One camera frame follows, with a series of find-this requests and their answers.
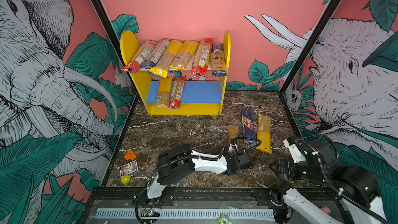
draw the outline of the cable clip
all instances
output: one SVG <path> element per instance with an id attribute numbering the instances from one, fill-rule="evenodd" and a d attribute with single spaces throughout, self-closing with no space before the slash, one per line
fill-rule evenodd
<path id="1" fill-rule="evenodd" d="M 341 196 L 341 194 L 343 193 L 344 189 L 343 188 L 339 188 L 339 197 Z"/>

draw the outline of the blue pasta package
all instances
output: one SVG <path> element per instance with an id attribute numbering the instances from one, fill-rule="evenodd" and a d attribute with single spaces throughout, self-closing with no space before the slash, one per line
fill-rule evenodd
<path id="1" fill-rule="evenodd" d="M 253 111 L 250 108 L 242 109 L 243 137 L 254 137 Z M 254 140 L 245 139 L 245 144 L 255 144 Z"/>

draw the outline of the marble tabletop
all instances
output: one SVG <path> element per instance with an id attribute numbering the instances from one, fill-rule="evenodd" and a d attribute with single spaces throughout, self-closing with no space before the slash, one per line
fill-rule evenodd
<path id="1" fill-rule="evenodd" d="M 107 186 L 123 186 L 119 166 L 126 164 L 124 155 L 131 150 L 137 155 L 139 172 L 132 176 L 127 187 L 142 187 L 156 168 L 158 155 L 181 144 L 208 154 L 218 154 L 228 149 L 227 122 L 240 127 L 242 136 L 242 108 L 253 110 L 254 126 L 257 129 L 259 113 L 272 118 L 272 154 L 255 150 L 251 152 L 254 168 L 237 172 L 233 176 L 217 175 L 211 172 L 195 172 L 174 187 L 271 187 L 277 180 L 268 165 L 278 159 L 291 159 L 283 140 L 294 135 L 286 112 L 276 92 L 225 92 L 221 116 L 149 116 L 139 99 L 127 133 L 116 156 Z M 296 182 L 295 187 L 305 187 Z"/>

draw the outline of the yellow ball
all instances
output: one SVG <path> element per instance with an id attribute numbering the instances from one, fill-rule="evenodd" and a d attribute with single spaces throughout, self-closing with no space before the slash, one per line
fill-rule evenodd
<path id="1" fill-rule="evenodd" d="M 130 176 L 129 175 L 124 175 L 124 176 L 122 176 L 122 179 L 121 179 L 121 181 L 122 181 L 122 184 L 127 184 L 127 183 L 129 183 L 130 182 Z"/>

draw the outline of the tropical leaf mural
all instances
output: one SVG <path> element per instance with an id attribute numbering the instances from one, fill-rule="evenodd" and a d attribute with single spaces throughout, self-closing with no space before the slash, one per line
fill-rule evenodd
<path id="1" fill-rule="evenodd" d="M 255 83 L 261 83 L 261 91 L 279 91 L 280 82 L 275 82 L 285 76 L 291 71 L 294 65 L 294 61 L 287 62 L 281 67 L 276 69 L 274 72 L 269 74 L 268 66 L 265 63 L 255 60 L 249 69 L 249 79 Z M 257 90 L 258 86 L 249 84 L 246 85 L 243 82 L 227 82 L 225 90 Z"/>

